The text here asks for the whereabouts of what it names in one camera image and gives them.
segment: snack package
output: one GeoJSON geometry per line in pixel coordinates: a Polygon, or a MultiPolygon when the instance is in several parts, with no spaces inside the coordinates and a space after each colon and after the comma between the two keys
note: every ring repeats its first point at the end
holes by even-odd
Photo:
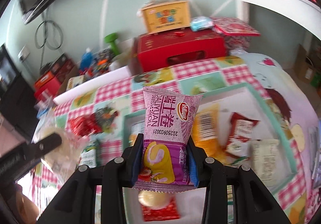
{"type": "Polygon", "coordinates": [[[69,120],[71,130],[78,136],[86,136],[93,133],[102,132],[101,127],[97,124],[95,114],[82,115],[75,119],[69,120]]]}
{"type": "Polygon", "coordinates": [[[253,140],[252,168],[265,186],[275,184],[273,173],[276,167],[277,146],[279,140],[253,140]]]}
{"type": "Polygon", "coordinates": [[[146,116],[139,179],[146,181],[146,188],[152,182],[190,184],[186,144],[203,96],[187,96],[156,87],[144,87],[143,93],[146,116]]]}
{"type": "Polygon", "coordinates": [[[313,188],[321,187],[321,121],[319,122],[319,127],[315,129],[309,129],[309,133],[312,132],[312,136],[310,136],[310,148],[311,148],[311,157],[313,160],[313,171],[312,171],[312,179],[313,179],[313,188]]]}
{"type": "Polygon", "coordinates": [[[252,130],[258,120],[251,120],[234,112],[231,117],[231,132],[226,145],[226,152],[235,157],[249,157],[252,130]]]}
{"type": "Polygon", "coordinates": [[[119,111],[107,105],[95,111],[95,118],[102,131],[112,133],[115,128],[114,120],[118,117],[119,111]]]}
{"type": "Polygon", "coordinates": [[[91,141],[81,153],[79,165],[87,165],[89,168],[99,166],[99,143],[97,140],[91,141]]]}
{"type": "Polygon", "coordinates": [[[191,20],[191,30],[197,32],[203,29],[210,29],[214,26],[214,22],[211,18],[205,16],[194,17],[191,20]]]}
{"type": "Polygon", "coordinates": [[[213,103],[195,116],[191,136],[197,147],[203,148],[206,155],[215,158],[220,151],[218,142],[219,103],[213,103]]]}
{"type": "Polygon", "coordinates": [[[145,121],[140,121],[132,126],[129,136],[129,146],[133,146],[139,133],[144,133],[145,121]]]}
{"type": "Polygon", "coordinates": [[[144,221],[176,220],[180,218],[173,195],[142,190],[138,195],[138,200],[142,205],[144,221]]]}

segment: red snack packet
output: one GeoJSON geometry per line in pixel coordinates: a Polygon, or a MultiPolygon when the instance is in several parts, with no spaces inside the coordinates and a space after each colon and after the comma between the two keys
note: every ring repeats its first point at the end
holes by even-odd
{"type": "Polygon", "coordinates": [[[151,210],[142,205],[142,217],[144,221],[179,219],[180,215],[177,212],[175,198],[172,198],[169,205],[161,210],[151,210]]]}
{"type": "Polygon", "coordinates": [[[69,123],[71,125],[72,132],[78,136],[102,132],[101,127],[96,122],[94,113],[71,119],[69,123]]]}
{"type": "Polygon", "coordinates": [[[252,130],[258,120],[251,120],[234,112],[231,117],[231,132],[226,145],[226,152],[235,157],[248,157],[252,130]]]}

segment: pink gingham pattern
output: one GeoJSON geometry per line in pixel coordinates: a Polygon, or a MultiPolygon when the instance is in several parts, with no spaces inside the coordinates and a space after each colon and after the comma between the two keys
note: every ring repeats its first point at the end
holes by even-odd
{"type": "Polygon", "coordinates": [[[190,61],[172,67],[176,79],[184,79],[196,75],[203,75],[220,70],[213,59],[190,61]]]}
{"type": "Polygon", "coordinates": [[[222,73],[229,85],[249,83],[259,92],[263,99],[270,97],[260,82],[254,78],[253,74],[251,74],[246,64],[224,68],[222,69],[222,73]]]}
{"type": "Polygon", "coordinates": [[[318,207],[320,206],[320,203],[318,203],[318,198],[319,198],[319,188],[312,189],[311,188],[311,194],[307,199],[307,210],[306,210],[306,215],[305,215],[305,220],[304,223],[308,223],[315,212],[317,211],[318,207]]]}
{"type": "Polygon", "coordinates": [[[142,90],[132,92],[131,94],[132,112],[145,109],[144,94],[142,90]]]}
{"type": "Polygon", "coordinates": [[[55,109],[55,116],[61,116],[63,114],[66,114],[67,112],[69,112],[71,103],[73,102],[73,100],[67,101],[63,104],[60,104],[59,106],[56,107],[55,109]]]}
{"type": "Polygon", "coordinates": [[[58,183],[57,177],[45,166],[42,166],[41,179],[51,183],[58,183]]]}
{"type": "Polygon", "coordinates": [[[90,115],[94,112],[94,104],[90,104],[90,105],[86,105],[86,106],[82,106],[76,110],[72,110],[68,113],[68,121],[66,123],[66,130],[67,131],[71,131],[71,125],[69,123],[69,121],[71,119],[75,119],[79,116],[82,115],[90,115]]]}
{"type": "MultiPolygon", "coordinates": [[[[167,89],[170,91],[181,92],[180,85],[177,81],[166,82],[163,84],[154,85],[155,87],[167,89]]],[[[144,94],[142,90],[137,92],[132,92],[132,112],[145,109],[144,94]]]]}
{"type": "Polygon", "coordinates": [[[297,143],[294,139],[292,139],[290,145],[296,161],[298,172],[293,179],[278,193],[279,204],[283,210],[287,209],[306,190],[303,163],[297,143]]]}
{"type": "Polygon", "coordinates": [[[104,165],[110,160],[120,157],[123,153],[122,140],[108,140],[100,145],[101,164],[104,165]]]}
{"type": "Polygon", "coordinates": [[[169,83],[167,82],[167,83],[163,83],[163,84],[158,84],[158,85],[156,85],[156,87],[181,93],[180,85],[176,81],[172,81],[172,82],[169,82],[169,83]]]}
{"type": "Polygon", "coordinates": [[[95,103],[100,103],[119,96],[123,96],[125,94],[129,94],[130,91],[131,78],[126,78],[114,83],[107,84],[97,90],[95,103]]]}

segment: pink snack wrapper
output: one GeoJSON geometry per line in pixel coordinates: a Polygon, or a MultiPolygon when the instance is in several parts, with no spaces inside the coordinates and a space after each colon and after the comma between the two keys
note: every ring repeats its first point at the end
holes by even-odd
{"type": "Polygon", "coordinates": [[[187,169],[186,145],[203,96],[151,86],[144,87],[143,93],[146,106],[143,168],[136,188],[171,192],[164,190],[165,184],[193,185],[187,169]]]}

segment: plastic bag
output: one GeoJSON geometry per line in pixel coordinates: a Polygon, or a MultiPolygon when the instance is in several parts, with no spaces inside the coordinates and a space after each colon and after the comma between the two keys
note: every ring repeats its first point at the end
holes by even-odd
{"type": "Polygon", "coordinates": [[[238,48],[232,49],[229,52],[230,55],[234,55],[234,56],[239,56],[239,55],[244,54],[244,53],[248,53],[248,52],[245,51],[243,49],[243,47],[238,47],[238,48]]]}
{"type": "Polygon", "coordinates": [[[60,135],[62,144],[46,154],[41,161],[64,184],[78,166],[80,155],[88,145],[89,138],[87,136],[79,137],[72,132],[56,127],[54,112],[50,110],[42,124],[36,129],[33,142],[36,143],[52,133],[60,135]]]}

